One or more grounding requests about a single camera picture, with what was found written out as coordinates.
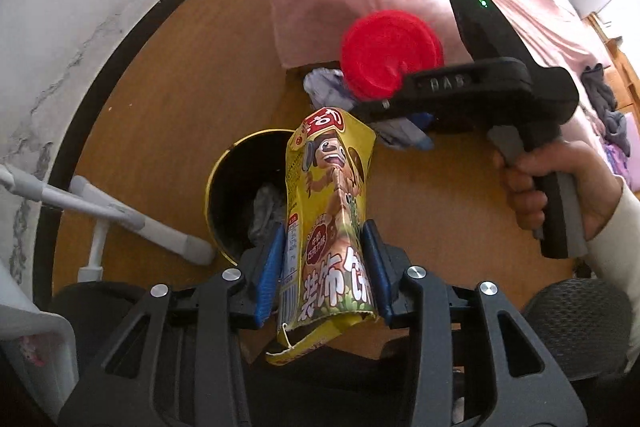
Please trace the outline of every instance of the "human hand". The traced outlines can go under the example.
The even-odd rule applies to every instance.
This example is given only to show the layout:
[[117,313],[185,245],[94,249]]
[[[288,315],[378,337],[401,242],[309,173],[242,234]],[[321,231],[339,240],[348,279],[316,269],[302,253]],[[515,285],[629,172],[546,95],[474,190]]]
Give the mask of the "human hand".
[[587,241],[606,226],[622,195],[622,181],[584,142],[557,140],[522,154],[513,167],[507,167],[502,155],[496,151],[494,165],[500,171],[507,203],[515,210],[518,225],[524,230],[538,229],[545,220],[546,195],[536,190],[534,176],[555,171],[574,175]]

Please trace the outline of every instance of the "cracked wall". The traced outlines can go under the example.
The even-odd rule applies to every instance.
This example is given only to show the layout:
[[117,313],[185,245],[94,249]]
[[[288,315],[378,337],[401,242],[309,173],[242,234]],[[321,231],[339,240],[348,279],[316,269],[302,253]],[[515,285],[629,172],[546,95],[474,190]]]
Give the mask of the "cracked wall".
[[[0,161],[46,179],[88,87],[159,0],[0,0]],[[0,188],[0,260],[31,296],[40,206]]]

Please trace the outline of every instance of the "metal bolt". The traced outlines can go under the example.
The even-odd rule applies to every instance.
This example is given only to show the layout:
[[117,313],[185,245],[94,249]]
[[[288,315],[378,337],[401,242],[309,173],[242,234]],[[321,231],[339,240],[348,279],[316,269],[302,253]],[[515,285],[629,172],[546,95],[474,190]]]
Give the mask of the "metal bolt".
[[222,279],[225,281],[237,281],[242,272],[238,268],[227,268],[222,272]]
[[406,273],[411,279],[422,279],[427,275],[427,270],[422,266],[410,266],[406,269]]
[[154,297],[164,297],[169,293],[169,286],[166,284],[156,284],[151,288],[151,295]]
[[485,295],[495,295],[498,293],[498,286],[491,281],[484,281],[480,283],[480,291]]

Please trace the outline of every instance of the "red disc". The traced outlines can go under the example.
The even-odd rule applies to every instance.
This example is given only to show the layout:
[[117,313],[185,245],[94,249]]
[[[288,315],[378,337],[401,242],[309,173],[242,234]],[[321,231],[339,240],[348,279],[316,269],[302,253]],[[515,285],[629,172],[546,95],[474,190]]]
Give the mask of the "red disc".
[[358,19],[342,39],[340,66],[361,100],[383,100],[402,87],[402,76],[444,65],[440,39],[423,20],[400,10]]

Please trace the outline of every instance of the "snack bag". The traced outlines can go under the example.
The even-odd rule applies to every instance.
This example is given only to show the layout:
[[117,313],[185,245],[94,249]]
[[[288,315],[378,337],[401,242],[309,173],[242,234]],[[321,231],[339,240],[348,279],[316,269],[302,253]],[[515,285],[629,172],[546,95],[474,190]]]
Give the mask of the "snack bag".
[[362,261],[366,178],[375,133],[346,111],[325,107],[287,144],[287,246],[278,341],[283,365],[346,328],[376,317]]

